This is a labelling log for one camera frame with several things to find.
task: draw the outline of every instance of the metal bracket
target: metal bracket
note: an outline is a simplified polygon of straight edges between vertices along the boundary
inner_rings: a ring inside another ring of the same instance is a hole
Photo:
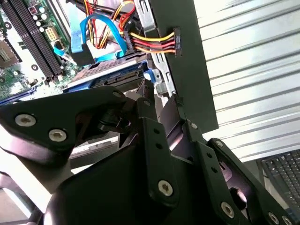
[[[148,0],[134,0],[144,32],[156,29],[154,17]]]
[[[165,80],[169,96],[176,94],[175,86],[171,77],[171,72],[164,53],[151,53],[155,66],[160,70]]]
[[[137,13],[140,17],[144,33],[155,30],[155,20],[148,0],[134,0]],[[171,72],[164,53],[151,53],[155,66],[160,70],[165,80],[169,96],[176,93],[175,86],[171,77]]]

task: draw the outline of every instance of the yellow wire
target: yellow wire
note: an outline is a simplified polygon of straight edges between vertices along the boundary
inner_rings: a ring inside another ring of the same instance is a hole
[[[139,36],[135,33],[130,33],[130,35],[135,37],[135,38],[138,38],[140,40],[143,40],[143,41],[156,41],[157,42],[157,41],[166,41],[166,40],[168,40],[169,38],[174,36],[174,32],[169,34],[168,36],[162,37],[162,38],[147,38],[147,37]]]
[[[146,52],[146,53],[176,53],[175,50],[150,51],[150,50],[140,48],[140,47],[137,47],[137,46],[135,48],[142,51],[142,52]]]
[[[134,3],[134,2],[133,2],[133,1],[123,1],[123,2],[121,3],[121,5],[118,7],[118,10],[116,11],[115,15],[113,16],[112,21],[115,21],[115,20],[116,20],[116,18],[117,18],[117,16],[118,16],[118,14],[120,13],[121,9],[122,9],[125,5],[127,5],[127,4],[129,4],[129,3]],[[104,38],[101,40],[101,43],[100,43],[100,48],[103,48],[103,45],[104,45],[104,43],[106,42],[106,40],[107,40],[107,38],[108,38],[108,36],[109,36],[109,33],[110,33],[110,30],[109,30],[109,29],[106,29]]]
[[[87,13],[87,15],[89,15],[89,8],[88,8],[88,4],[87,4],[86,0],[84,0],[84,4],[85,4],[85,8],[86,8],[86,13]],[[91,41],[92,44],[94,44],[94,38],[92,36],[92,29],[91,29],[90,20],[88,21],[88,25],[89,25],[89,30],[90,30],[90,41]]]

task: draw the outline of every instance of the black keyboard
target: black keyboard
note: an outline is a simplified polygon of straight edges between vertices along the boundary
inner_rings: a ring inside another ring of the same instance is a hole
[[[300,150],[263,159],[262,166],[274,188],[300,218]]]

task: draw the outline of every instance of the black metal bracket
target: black metal bracket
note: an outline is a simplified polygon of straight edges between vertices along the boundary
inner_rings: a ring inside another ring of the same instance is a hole
[[[203,139],[181,98],[169,99],[160,124],[151,88],[139,90],[144,97],[136,101],[104,87],[0,108],[0,129],[8,140],[0,147],[44,167],[60,168],[85,140],[120,133],[120,150],[59,185],[45,219],[62,225],[261,225],[273,223],[270,212],[281,223],[288,218],[222,141]],[[58,102],[63,103],[60,114]],[[33,116],[36,123],[20,126],[20,114]],[[50,138],[54,128],[66,132],[64,141]]]
[[[196,174],[204,178],[204,187],[216,217],[232,224],[272,224],[269,212],[281,215],[286,212],[274,198],[261,186],[258,180],[245,168],[232,151],[219,139],[206,142],[200,129],[188,120],[183,105],[173,96],[161,113],[166,128],[169,146],[176,142],[172,154],[192,161]],[[234,217],[230,218],[224,206],[230,205]]]

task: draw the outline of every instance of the bolt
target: bolt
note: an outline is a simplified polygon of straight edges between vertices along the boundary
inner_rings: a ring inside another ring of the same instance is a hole
[[[36,118],[31,115],[21,114],[16,116],[15,123],[21,127],[31,127],[37,122]]]
[[[288,219],[288,217],[282,216],[282,219],[283,219],[283,221],[285,222],[286,225],[293,225],[293,224],[291,223],[291,221]]]
[[[161,180],[158,183],[158,189],[165,196],[171,196],[173,194],[173,187],[171,186],[171,184],[168,181]]]
[[[222,142],[220,142],[220,141],[216,141],[216,143],[217,143],[217,145],[218,145],[219,147],[223,147],[223,144],[222,144]]]
[[[232,207],[226,203],[226,202],[222,202],[221,203],[221,208],[223,210],[223,212],[231,219],[234,218],[234,211],[232,209]]]
[[[67,138],[65,131],[60,129],[53,129],[49,132],[49,138],[54,142],[63,142]]]
[[[195,130],[197,130],[197,129],[198,129],[197,125],[196,125],[196,124],[194,124],[194,123],[191,123],[191,126],[192,126],[192,128],[194,128]]]
[[[279,225],[279,220],[277,219],[277,217],[272,212],[269,212],[269,217],[273,221],[273,223]]]
[[[151,105],[151,103],[148,102],[148,101],[144,101],[144,103],[145,103],[147,106],[150,106],[150,105]]]
[[[113,94],[115,97],[118,97],[118,98],[120,98],[120,97],[121,97],[121,94],[120,94],[120,93],[118,93],[118,92],[116,92],[116,91],[114,91],[112,94]]]

